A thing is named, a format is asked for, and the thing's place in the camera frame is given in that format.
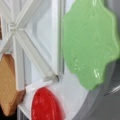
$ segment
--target green icing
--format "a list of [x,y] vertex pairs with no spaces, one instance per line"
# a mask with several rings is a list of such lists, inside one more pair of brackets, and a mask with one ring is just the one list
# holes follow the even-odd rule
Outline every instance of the green icing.
[[120,56],[116,30],[103,0],[76,0],[64,17],[64,59],[88,90],[104,82],[106,66]]

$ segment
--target red icing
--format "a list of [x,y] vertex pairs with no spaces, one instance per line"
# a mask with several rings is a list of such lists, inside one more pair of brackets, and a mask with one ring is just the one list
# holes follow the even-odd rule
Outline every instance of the red icing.
[[31,112],[32,120],[63,120],[63,111],[56,97],[46,88],[35,93]]

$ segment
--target orange cookie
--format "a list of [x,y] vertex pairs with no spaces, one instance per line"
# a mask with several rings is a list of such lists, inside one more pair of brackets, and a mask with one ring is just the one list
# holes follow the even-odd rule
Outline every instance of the orange cookie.
[[14,59],[11,55],[3,55],[0,62],[0,105],[6,116],[15,112],[24,94],[25,90],[16,90]]

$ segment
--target green cookie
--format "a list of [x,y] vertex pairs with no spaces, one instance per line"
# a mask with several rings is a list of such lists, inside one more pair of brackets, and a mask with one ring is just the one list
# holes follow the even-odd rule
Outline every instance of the green cookie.
[[76,0],[64,17],[63,54],[88,90],[105,81],[106,66],[120,57],[116,18],[103,0]]

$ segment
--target white plastic frame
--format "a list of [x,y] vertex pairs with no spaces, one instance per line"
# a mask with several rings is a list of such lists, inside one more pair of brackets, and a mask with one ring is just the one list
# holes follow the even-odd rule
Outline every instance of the white plastic frame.
[[43,76],[44,81],[48,80],[57,80],[56,75],[59,74],[60,68],[60,17],[61,17],[61,10],[60,6],[61,3],[59,0],[52,0],[52,18],[54,29],[53,32],[55,33],[52,39],[54,43],[53,52],[52,53],[52,65],[51,68],[44,60],[42,55],[38,52],[38,50],[32,44],[30,38],[24,31],[25,25],[29,22],[29,19],[32,17],[34,12],[37,8],[41,5],[43,0],[28,0],[20,11],[20,0],[11,0],[12,9],[11,9],[11,16],[9,12],[9,8],[4,3],[3,0],[0,0],[1,6],[1,13],[5,20],[8,23],[8,27],[10,29],[10,34],[6,40],[4,40],[0,46],[0,53],[3,54],[8,52],[8,49],[11,47],[13,42],[13,49],[14,49],[14,58],[15,58],[15,66],[16,66],[16,86],[18,90],[25,89],[24,83],[24,64],[23,64],[23,50],[28,55],[29,59],[36,65],[40,74]]

